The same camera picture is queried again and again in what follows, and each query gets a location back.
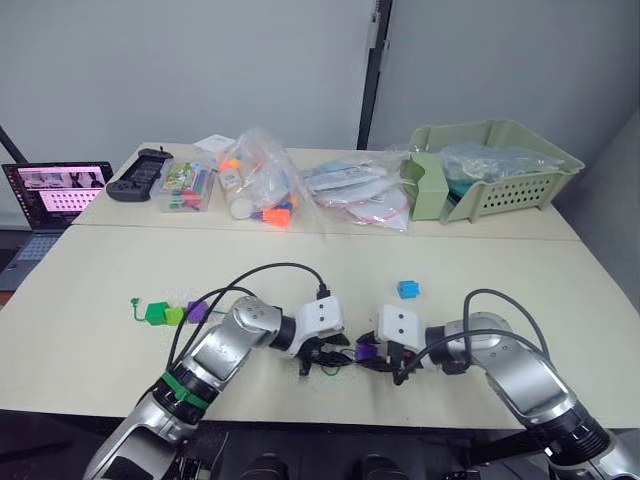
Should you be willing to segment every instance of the orange object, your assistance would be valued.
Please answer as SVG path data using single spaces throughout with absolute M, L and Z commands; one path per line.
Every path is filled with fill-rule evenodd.
M 228 168 L 234 168 L 238 170 L 240 168 L 240 161 L 237 158 L 232 158 L 231 160 L 225 160 L 220 163 L 220 171 L 224 172 Z
M 286 228 L 291 223 L 291 211 L 287 208 L 269 208 L 262 212 L 262 220 Z

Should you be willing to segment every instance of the plastic bag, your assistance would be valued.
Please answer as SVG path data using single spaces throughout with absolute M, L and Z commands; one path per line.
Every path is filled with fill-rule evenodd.
M 409 201 L 400 185 L 406 152 L 359 152 L 303 173 L 314 200 L 334 218 L 406 230 Z
M 402 188 L 396 186 L 367 200 L 346 207 L 354 223 L 375 224 L 404 231 L 409 226 L 409 200 Z
M 220 184 L 231 216 L 288 227 L 304 209 L 322 225 L 322 215 L 285 149 L 265 130 L 253 128 L 218 154 Z
M 450 145 L 440 150 L 447 180 L 473 183 L 558 170 L 564 160 L 521 147 L 489 147 L 477 143 Z

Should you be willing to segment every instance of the laptop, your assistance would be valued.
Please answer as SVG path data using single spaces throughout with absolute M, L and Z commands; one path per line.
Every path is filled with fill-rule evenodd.
M 2 165 L 33 233 L 0 273 L 0 290 L 16 290 L 113 176 L 108 162 Z

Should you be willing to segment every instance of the white wall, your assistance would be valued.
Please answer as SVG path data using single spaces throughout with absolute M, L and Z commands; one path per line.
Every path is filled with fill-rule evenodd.
M 585 162 L 638 105 L 637 0 L 399 0 L 369 148 L 511 118 Z
M 351 148 L 372 10 L 373 0 L 1 0 L 0 124 L 32 162 L 116 168 L 143 141 L 254 125 L 287 146 Z M 3 178 L 0 213 L 17 208 L 7 189 Z
M 631 116 L 562 213 L 640 311 L 640 114 Z

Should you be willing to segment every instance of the green tape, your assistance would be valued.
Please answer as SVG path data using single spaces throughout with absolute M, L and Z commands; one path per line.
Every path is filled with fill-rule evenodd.
M 188 402 L 191 405 L 194 405 L 202 410 L 206 410 L 211 405 L 210 402 L 201 399 L 199 396 L 194 395 L 189 390 L 187 390 L 176 378 L 171 375 L 169 372 L 164 372 L 161 377 L 167 385 L 173 390 L 176 398 L 178 400 Z

